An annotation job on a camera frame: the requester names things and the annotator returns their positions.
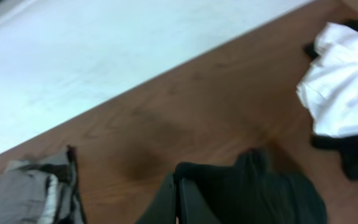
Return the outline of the black t-shirt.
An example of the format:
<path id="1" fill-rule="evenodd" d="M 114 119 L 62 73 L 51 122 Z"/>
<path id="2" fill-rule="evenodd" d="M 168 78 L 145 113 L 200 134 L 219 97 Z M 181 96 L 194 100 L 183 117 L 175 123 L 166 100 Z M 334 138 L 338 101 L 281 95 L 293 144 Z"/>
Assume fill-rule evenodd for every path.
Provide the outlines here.
<path id="1" fill-rule="evenodd" d="M 193 181 L 221 223 L 328 222 L 313 183 L 299 172 L 275 172 L 261 149 L 239 155 L 231 166 L 179 163 L 175 180 Z"/>

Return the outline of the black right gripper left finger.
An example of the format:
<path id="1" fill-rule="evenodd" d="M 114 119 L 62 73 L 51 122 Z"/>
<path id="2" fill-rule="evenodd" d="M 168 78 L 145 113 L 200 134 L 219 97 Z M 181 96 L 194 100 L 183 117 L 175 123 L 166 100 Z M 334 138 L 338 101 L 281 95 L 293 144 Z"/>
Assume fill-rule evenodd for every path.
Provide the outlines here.
<path id="1" fill-rule="evenodd" d="M 177 220 L 176 212 L 177 187 L 173 172 L 169 172 L 136 224 L 175 224 Z"/>

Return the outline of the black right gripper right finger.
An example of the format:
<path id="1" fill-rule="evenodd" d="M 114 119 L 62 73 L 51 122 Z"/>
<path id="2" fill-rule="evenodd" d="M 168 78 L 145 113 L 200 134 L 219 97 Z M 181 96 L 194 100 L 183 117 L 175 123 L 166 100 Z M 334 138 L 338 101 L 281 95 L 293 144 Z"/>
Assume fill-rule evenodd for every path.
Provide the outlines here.
<path id="1" fill-rule="evenodd" d="M 221 224 L 202 196 L 197 185 L 188 179 L 179 184 L 180 215 L 182 224 Z"/>

